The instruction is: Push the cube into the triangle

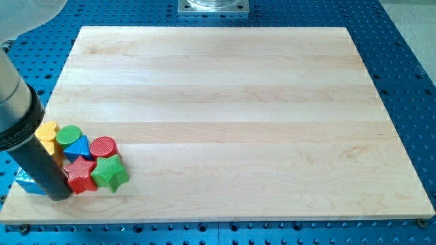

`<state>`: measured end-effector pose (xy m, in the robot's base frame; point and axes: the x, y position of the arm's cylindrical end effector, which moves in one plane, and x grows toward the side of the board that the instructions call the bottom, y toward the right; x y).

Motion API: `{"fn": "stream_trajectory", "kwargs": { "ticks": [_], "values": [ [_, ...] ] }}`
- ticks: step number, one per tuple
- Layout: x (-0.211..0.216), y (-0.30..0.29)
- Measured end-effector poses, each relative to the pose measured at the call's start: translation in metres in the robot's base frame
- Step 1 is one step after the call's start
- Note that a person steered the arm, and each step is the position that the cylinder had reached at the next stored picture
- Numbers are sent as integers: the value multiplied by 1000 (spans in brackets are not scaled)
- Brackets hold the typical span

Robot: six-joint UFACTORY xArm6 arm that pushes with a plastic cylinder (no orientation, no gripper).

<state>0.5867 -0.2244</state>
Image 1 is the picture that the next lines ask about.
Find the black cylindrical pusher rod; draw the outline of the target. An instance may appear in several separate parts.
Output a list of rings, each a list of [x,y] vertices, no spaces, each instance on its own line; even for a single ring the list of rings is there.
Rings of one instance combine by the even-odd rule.
[[[72,194],[67,177],[35,136],[7,152],[50,199],[60,201]]]

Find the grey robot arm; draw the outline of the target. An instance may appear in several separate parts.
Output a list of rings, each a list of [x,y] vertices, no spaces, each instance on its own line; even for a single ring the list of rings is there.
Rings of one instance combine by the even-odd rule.
[[[52,200],[72,194],[67,178],[36,138],[44,106],[35,90],[20,76],[4,50],[1,51],[1,150],[34,180]]]

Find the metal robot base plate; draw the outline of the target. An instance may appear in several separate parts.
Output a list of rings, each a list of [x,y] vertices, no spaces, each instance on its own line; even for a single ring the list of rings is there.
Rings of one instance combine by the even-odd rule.
[[[182,16],[246,16],[250,7],[249,0],[178,0],[177,10]]]

